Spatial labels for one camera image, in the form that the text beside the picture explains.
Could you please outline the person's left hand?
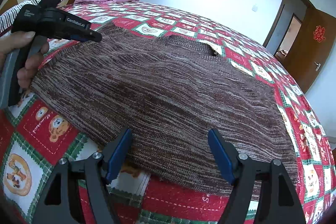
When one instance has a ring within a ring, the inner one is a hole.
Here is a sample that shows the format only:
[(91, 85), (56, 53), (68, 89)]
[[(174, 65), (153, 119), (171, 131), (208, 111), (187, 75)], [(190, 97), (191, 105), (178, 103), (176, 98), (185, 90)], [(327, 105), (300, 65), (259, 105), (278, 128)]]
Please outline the person's left hand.
[(37, 53), (30, 54), (31, 44), (34, 41), (35, 32), (14, 32), (1, 37), (1, 73), (3, 67), (7, 67), (7, 59), (16, 57), (14, 61), (19, 64), (17, 70), (17, 82), (22, 89), (28, 89), (44, 60), (44, 55), (49, 51), (49, 43), (42, 38), (44, 44)]

